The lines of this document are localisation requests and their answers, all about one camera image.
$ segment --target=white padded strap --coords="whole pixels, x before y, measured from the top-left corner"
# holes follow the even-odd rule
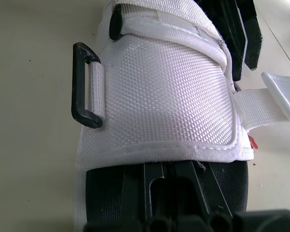
[[[89,64],[89,85],[90,94],[89,106],[92,112],[105,119],[105,102],[104,102],[104,67],[98,62]]]
[[[290,121],[290,76],[277,76],[270,73],[263,73],[262,79]]]
[[[262,78],[267,88],[248,89],[234,94],[240,111],[244,113],[242,123],[247,131],[290,121],[290,77],[263,73]]]

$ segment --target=beige floor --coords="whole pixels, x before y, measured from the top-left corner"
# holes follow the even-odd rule
[[[268,9],[268,0],[256,2],[264,43],[258,69],[244,68],[242,88],[264,87],[263,71],[290,75],[290,0],[279,7],[282,1],[271,0],[277,7]],[[103,3],[0,0],[2,232],[73,229],[80,126],[70,114],[72,45],[82,41],[94,49]],[[275,18],[270,10],[283,14]],[[290,124],[255,129],[251,135],[260,148],[249,163],[248,209],[290,209]]]

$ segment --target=black plastic d-ring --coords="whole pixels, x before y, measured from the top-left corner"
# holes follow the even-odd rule
[[[85,63],[92,62],[101,63],[88,46],[83,43],[73,45],[72,116],[84,126],[96,129],[103,125],[101,118],[85,109]]]

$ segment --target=red tag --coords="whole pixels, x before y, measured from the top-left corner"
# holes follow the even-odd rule
[[[248,136],[249,141],[250,141],[250,145],[252,149],[258,149],[258,145],[256,144],[255,140],[249,135]]]

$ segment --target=white velcro strap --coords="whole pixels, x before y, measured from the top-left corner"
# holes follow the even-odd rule
[[[259,126],[288,121],[266,88],[242,90],[234,96],[244,113],[242,123],[247,132]]]
[[[214,38],[220,38],[214,24],[192,0],[115,0],[114,6],[117,4],[131,4],[166,12],[193,23]]]
[[[92,112],[103,120],[105,119],[104,67],[98,62],[89,64],[89,85],[91,90],[89,105]]]
[[[290,76],[263,73],[262,79],[267,89],[290,121]]]

